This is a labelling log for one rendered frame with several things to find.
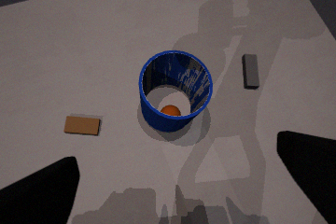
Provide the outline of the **brown rectangular block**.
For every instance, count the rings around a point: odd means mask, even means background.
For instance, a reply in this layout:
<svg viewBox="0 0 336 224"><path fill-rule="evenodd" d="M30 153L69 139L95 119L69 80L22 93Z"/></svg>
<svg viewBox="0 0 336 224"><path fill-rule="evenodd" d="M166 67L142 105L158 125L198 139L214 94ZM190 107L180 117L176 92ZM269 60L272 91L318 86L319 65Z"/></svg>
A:
<svg viewBox="0 0 336 224"><path fill-rule="evenodd" d="M100 119L66 116L65 133L98 135Z"/></svg>

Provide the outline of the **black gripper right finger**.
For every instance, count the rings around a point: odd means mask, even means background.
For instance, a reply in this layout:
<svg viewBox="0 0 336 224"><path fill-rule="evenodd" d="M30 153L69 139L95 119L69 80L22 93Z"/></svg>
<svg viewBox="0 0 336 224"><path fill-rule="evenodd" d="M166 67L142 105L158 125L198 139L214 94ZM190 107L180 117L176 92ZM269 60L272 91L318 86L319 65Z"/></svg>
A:
<svg viewBox="0 0 336 224"><path fill-rule="evenodd" d="M283 131L277 153L308 200L328 224L336 224L336 140Z"/></svg>

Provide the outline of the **dark brown ball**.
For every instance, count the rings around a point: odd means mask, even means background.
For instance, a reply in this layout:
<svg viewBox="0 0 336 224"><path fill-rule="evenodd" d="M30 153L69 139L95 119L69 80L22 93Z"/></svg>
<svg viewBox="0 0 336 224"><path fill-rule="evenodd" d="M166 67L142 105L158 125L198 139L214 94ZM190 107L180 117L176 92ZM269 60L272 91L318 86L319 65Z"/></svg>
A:
<svg viewBox="0 0 336 224"><path fill-rule="evenodd" d="M170 116L181 116L180 110L174 105L165 106L161 112Z"/></svg>

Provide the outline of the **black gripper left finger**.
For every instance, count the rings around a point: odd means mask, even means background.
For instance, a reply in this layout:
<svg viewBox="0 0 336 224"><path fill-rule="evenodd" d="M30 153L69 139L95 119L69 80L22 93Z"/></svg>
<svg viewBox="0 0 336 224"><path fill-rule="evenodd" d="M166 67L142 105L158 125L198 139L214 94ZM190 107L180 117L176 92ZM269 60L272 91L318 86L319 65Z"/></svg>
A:
<svg viewBox="0 0 336 224"><path fill-rule="evenodd" d="M75 157L0 189L0 224L66 224L77 193Z"/></svg>

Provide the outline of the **blue mug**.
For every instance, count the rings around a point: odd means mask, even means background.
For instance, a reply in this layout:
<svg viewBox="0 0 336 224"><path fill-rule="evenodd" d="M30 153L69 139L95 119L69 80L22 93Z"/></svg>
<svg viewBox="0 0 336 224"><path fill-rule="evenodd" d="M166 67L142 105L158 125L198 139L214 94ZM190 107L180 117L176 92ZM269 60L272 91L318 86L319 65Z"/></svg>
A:
<svg viewBox="0 0 336 224"><path fill-rule="evenodd" d="M174 133L184 128L210 102L213 82L207 67L194 55L166 50L151 57L139 77L144 120L154 130ZM161 112L176 106L181 116Z"/></svg>

